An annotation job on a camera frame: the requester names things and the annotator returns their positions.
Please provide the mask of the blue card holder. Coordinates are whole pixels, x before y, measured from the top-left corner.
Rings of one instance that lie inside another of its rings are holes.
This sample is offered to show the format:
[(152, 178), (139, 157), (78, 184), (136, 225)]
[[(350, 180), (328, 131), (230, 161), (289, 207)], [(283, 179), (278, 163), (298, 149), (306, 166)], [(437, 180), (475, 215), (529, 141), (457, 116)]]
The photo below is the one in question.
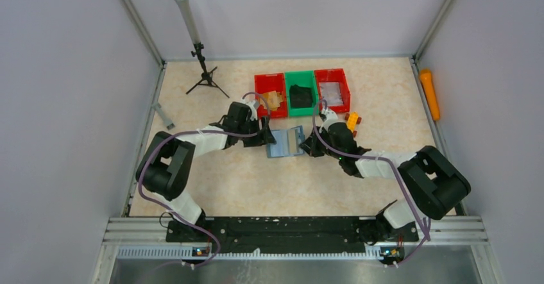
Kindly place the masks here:
[(274, 129), (271, 131), (274, 144), (266, 146), (268, 158), (283, 158), (291, 156), (300, 156), (304, 150), (300, 145), (305, 141), (303, 126), (296, 126), (289, 129)]

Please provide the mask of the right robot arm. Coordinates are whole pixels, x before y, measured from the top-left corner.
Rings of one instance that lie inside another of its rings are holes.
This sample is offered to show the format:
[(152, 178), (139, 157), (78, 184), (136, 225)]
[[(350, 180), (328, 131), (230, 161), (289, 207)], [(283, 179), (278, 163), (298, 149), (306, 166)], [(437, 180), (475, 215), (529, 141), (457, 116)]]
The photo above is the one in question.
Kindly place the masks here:
[(434, 146), (413, 155), (377, 153), (356, 143), (343, 122), (317, 127), (300, 148), (311, 157), (331, 156), (356, 178), (400, 181), (403, 199), (393, 201), (376, 216), (376, 229), (390, 232), (417, 220), (440, 220), (472, 190), (469, 181)]

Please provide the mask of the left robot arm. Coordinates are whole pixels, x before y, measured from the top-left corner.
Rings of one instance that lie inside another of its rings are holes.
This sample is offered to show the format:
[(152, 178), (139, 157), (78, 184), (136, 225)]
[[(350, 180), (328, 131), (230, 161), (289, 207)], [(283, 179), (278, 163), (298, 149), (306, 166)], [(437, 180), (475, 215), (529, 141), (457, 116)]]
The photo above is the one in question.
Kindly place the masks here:
[(180, 222), (196, 225), (204, 211), (189, 194), (187, 184), (193, 160), (228, 149), (274, 143), (270, 114), (259, 116), (256, 101), (235, 101), (217, 122), (172, 135), (159, 131), (141, 160), (135, 179), (142, 198), (165, 208)]

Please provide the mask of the black cards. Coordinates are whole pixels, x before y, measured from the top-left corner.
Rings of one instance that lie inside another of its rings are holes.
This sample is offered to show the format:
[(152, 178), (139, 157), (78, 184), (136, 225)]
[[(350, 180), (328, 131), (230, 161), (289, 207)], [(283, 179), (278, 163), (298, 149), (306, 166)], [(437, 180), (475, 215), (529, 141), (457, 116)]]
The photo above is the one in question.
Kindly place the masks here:
[(289, 88), (290, 106), (294, 109), (314, 106), (314, 96), (310, 87), (291, 85)]

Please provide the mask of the silver cards in bin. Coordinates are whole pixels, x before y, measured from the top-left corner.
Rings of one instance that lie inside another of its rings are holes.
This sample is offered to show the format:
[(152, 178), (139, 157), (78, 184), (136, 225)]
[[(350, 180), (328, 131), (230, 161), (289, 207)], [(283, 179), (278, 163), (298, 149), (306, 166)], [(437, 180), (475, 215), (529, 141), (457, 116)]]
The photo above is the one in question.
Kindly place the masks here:
[(338, 82), (321, 82), (319, 83), (319, 91), (321, 98), (327, 102), (328, 106), (344, 105)]

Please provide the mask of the left red bin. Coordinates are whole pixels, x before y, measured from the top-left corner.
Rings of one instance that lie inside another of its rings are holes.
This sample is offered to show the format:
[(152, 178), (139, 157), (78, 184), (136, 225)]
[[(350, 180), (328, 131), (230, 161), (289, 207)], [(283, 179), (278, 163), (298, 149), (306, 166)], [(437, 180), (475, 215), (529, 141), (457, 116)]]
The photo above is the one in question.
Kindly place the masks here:
[[(262, 95), (263, 93), (276, 90), (280, 92), (284, 98), (284, 102), (277, 111), (270, 111), (271, 119), (287, 118), (288, 109), (287, 109), (287, 92), (285, 89), (285, 76), (284, 73), (274, 73), (274, 74), (256, 74), (254, 75), (254, 87), (255, 92)], [(257, 109), (259, 117), (262, 117), (268, 113), (268, 109), (264, 108), (261, 103)]]

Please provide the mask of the red bin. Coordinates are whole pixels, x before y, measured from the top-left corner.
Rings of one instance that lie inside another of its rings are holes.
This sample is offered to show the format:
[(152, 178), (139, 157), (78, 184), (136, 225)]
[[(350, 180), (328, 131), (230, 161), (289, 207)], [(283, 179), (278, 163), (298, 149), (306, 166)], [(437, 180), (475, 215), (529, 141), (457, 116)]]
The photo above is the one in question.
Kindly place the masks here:
[[(254, 87), (255, 92), (262, 95), (263, 93), (276, 90), (280, 92), (284, 98), (284, 102), (277, 111), (270, 111), (271, 119), (287, 118), (288, 109), (287, 109), (287, 92), (285, 89), (285, 76), (284, 73), (274, 73), (274, 74), (256, 74), (254, 75)], [(268, 109), (264, 108), (261, 103), (257, 109), (259, 117), (262, 117), (268, 113)]]
[(351, 92), (344, 69), (318, 69), (314, 71), (318, 94), (336, 113), (348, 113), (351, 109)]

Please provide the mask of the yellow toy block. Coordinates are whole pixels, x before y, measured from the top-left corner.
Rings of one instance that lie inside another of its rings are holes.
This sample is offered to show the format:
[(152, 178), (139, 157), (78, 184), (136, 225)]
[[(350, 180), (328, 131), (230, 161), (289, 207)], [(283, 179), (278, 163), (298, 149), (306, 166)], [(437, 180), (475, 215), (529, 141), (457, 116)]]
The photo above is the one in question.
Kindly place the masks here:
[(356, 112), (346, 113), (344, 116), (347, 128), (352, 132), (353, 138), (357, 136), (357, 127), (362, 122), (361, 116)]

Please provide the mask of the right red bin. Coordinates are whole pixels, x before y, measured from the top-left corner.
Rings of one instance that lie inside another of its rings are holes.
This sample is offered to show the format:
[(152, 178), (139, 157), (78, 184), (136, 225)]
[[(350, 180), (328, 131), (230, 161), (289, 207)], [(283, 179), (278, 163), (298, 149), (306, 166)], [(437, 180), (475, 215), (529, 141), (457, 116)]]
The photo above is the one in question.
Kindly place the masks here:
[(318, 69), (314, 71), (318, 94), (336, 113), (348, 113), (351, 109), (351, 92), (344, 69)]

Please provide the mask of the green bin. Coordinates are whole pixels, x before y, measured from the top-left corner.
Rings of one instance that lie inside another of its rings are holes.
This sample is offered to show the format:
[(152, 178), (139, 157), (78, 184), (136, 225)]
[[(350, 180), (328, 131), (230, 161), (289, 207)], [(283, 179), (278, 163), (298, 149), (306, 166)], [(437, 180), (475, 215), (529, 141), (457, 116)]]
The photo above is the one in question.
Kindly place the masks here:
[(319, 100), (314, 71), (285, 72), (287, 111), (289, 117), (303, 117), (313, 114)]

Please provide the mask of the grey small tool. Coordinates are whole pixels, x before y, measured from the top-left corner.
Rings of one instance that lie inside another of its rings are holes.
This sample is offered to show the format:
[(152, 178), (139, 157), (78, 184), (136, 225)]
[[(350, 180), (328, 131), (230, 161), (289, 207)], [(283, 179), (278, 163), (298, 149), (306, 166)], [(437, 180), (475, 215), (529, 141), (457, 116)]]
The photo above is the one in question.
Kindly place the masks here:
[(159, 102), (153, 103), (151, 107), (156, 111), (156, 113), (162, 119), (166, 129), (172, 130), (175, 127), (174, 122), (166, 115), (165, 111), (163, 111), (162, 106)]

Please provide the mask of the orange flashlight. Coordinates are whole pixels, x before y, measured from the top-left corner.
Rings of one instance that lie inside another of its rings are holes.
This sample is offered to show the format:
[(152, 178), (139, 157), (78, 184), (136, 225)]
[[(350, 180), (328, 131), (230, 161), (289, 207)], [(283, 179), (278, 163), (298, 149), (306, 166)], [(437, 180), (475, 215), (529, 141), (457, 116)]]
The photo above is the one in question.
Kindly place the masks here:
[(425, 98), (430, 110), (430, 114), (433, 121), (440, 120), (440, 110), (438, 105), (438, 99), (434, 89), (433, 75), (429, 69), (423, 69), (419, 74), (420, 83), (425, 93)]

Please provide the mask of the black tripod with grey tube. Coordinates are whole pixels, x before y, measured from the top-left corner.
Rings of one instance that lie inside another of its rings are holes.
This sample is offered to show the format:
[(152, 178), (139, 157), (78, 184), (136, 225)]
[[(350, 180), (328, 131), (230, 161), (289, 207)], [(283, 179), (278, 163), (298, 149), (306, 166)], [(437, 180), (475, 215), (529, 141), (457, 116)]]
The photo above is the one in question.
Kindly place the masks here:
[(189, 37), (193, 45), (193, 50), (191, 51), (191, 55), (198, 59), (200, 67), (202, 69), (201, 79), (197, 83), (195, 83), (190, 89), (188, 89), (188, 91), (186, 91), (186, 94), (188, 95), (196, 87), (202, 86), (202, 87), (216, 88), (223, 95), (229, 98), (230, 96), (213, 80), (213, 75), (214, 75), (214, 72), (217, 70), (217, 67), (214, 67), (213, 69), (208, 70), (206, 66), (206, 58), (204, 57), (202, 53), (202, 50), (204, 49), (204, 45), (201, 41), (200, 34), (198, 33), (198, 29), (196, 26), (196, 22), (194, 20), (194, 16), (192, 14), (189, 0), (174, 0), (174, 1), (182, 15), (182, 19), (185, 23), (187, 32), (189, 34)]

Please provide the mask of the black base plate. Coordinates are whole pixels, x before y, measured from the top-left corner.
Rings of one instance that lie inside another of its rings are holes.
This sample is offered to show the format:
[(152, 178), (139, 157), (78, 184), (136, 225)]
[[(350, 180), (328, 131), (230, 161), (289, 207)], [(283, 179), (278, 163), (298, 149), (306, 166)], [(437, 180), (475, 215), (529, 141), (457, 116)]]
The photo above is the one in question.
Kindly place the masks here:
[(206, 217), (197, 225), (200, 230), (170, 221), (166, 241), (219, 244), (222, 254), (336, 254), (419, 240), (414, 223), (394, 229), (374, 217)]

